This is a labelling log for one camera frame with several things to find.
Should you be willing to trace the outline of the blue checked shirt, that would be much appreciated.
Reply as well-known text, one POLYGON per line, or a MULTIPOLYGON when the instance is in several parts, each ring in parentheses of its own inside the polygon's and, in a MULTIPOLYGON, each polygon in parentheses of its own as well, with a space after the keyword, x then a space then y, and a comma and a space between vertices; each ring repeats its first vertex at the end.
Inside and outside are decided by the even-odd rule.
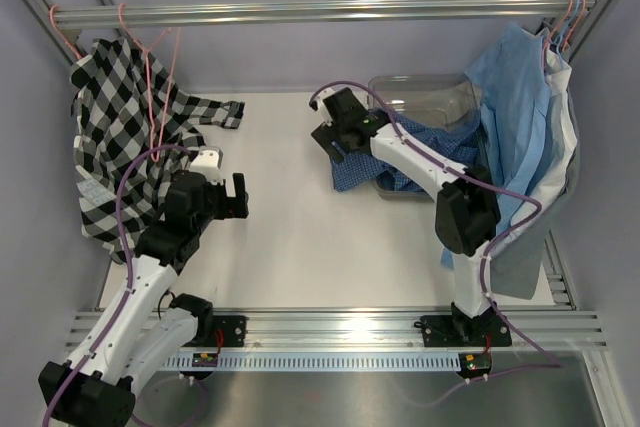
POLYGON ((426 127, 397 116, 371 140, 371 154, 347 154, 331 162, 333 188, 348 191, 381 174, 389 174, 396 190, 423 190, 438 196, 445 187, 470 178, 478 148, 471 145, 480 120, 456 133, 426 127))

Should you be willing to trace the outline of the black white plaid shirt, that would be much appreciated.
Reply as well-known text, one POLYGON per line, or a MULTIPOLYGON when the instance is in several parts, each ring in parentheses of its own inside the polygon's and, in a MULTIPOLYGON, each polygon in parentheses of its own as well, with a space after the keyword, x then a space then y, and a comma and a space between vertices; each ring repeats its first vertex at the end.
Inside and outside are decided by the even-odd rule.
POLYGON ((76 115, 73 159, 84 236, 124 263, 117 223, 134 244, 155 215, 172 175, 198 150, 198 128, 239 127, 244 105, 189 95, 153 56, 126 37, 96 40, 71 69, 76 115))

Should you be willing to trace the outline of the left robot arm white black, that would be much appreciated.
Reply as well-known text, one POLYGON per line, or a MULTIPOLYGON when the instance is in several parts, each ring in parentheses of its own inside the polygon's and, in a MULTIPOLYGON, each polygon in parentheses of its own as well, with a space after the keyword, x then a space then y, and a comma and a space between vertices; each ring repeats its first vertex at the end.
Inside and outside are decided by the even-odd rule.
POLYGON ((86 338, 62 363, 49 362, 38 383, 47 410, 44 420, 70 426, 124 426, 149 380, 182 347, 202 348, 192 367, 202 380, 219 364, 225 347, 243 346, 246 319, 218 315, 203 298, 179 294, 149 330, 155 307, 200 246, 213 220, 249 214, 243 174, 232 177, 234 195, 205 174, 180 171, 161 212, 128 252, 127 275, 119 292, 86 338))

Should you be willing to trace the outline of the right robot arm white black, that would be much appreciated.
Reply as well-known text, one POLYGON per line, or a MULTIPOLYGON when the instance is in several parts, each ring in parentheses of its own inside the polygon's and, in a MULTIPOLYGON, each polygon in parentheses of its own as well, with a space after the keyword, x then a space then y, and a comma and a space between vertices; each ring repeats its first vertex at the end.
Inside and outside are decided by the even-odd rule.
POLYGON ((402 127, 392 110, 367 109, 350 88, 332 83, 314 93, 309 106, 322 117, 312 137, 331 159, 369 155, 400 171, 435 202, 435 233, 452 254, 454 299, 450 314, 422 321, 425 344, 485 346, 500 332, 481 287, 482 252, 500 220, 488 170, 467 168, 437 153, 402 127))

